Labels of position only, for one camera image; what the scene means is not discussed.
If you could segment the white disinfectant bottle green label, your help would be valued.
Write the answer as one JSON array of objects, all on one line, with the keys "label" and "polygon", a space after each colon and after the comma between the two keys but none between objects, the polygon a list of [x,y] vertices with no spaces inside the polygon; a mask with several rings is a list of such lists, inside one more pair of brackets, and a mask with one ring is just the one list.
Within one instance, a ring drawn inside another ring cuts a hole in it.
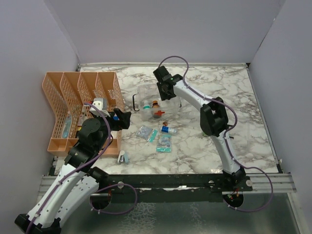
[{"label": "white disinfectant bottle green label", "polygon": [[149,104],[149,101],[148,100],[144,100],[143,102],[143,109],[146,110],[146,109],[150,109],[151,106]]}]

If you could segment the brown bottle orange cap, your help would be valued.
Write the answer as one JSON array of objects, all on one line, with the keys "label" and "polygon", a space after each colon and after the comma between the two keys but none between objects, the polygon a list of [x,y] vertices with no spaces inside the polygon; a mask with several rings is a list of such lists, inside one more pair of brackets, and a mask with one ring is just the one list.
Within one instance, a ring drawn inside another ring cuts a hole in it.
[{"label": "brown bottle orange cap", "polygon": [[153,110],[158,110],[160,105],[158,104],[157,100],[152,101],[152,109]]}]

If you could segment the clear plastic medicine box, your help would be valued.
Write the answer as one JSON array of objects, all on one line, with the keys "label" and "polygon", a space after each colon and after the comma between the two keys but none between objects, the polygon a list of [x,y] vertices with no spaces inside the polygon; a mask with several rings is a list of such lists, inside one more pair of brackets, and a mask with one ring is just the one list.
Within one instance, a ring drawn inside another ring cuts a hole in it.
[{"label": "clear plastic medicine box", "polygon": [[[148,100],[150,109],[143,109],[144,100]],[[158,110],[152,109],[152,101],[157,100],[160,105]],[[139,112],[141,120],[166,120],[177,115],[182,104],[179,97],[170,100],[161,100],[158,87],[155,83],[141,84],[137,87],[137,92],[132,96],[133,110]]]}]

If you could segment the cotton swab pack teal header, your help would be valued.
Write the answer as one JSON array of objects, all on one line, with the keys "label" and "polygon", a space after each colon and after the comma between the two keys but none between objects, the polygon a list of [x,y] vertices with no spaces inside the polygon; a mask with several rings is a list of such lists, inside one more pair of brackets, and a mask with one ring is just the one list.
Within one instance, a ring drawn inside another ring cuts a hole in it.
[{"label": "cotton swab pack teal header", "polygon": [[142,125],[136,132],[137,137],[144,139],[147,142],[153,142],[157,134],[157,129],[153,129],[145,125]]}]

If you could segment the small items pack teal header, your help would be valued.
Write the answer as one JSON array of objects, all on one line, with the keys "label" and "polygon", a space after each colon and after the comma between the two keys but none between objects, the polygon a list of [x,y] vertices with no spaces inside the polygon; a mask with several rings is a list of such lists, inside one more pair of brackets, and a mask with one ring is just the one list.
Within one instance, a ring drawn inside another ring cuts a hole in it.
[{"label": "small items pack teal header", "polygon": [[171,135],[162,134],[157,140],[156,152],[170,153],[172,151]]}]

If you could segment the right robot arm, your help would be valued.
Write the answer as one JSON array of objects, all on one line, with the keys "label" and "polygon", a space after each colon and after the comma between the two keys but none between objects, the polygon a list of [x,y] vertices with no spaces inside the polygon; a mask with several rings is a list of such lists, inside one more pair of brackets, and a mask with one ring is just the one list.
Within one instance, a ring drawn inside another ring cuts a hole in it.
[{"label": "right robot arm", "polygon": [[228,131],[228,115],[223,99],[212,98],[188,85],[179,75],[171,75],[165,66],[159,66],[153,71],[157,79],[157,87],[162,100],[180,97],[193,105],[200,112],[200,128],[209,136],[221,158],[224,185],[234,191],[241,186],[246,176],[245,170],[237,162]]}]

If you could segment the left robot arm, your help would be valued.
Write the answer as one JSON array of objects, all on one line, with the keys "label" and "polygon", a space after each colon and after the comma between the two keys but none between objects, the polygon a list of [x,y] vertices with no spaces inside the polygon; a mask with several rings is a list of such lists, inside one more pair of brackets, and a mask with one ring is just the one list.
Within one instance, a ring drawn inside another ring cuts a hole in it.
[{"label": "left robot arm", "polygon": [[107,174],[93,164],[106,151],[111,132],[128,129],[131,112],[115,108],[104,114],[97,108],[78,132],[65,163],[45,195],[27,214],[19,214],[15,224],[25,234],[59,234],[71,214],[92,193],[106,190]]}]

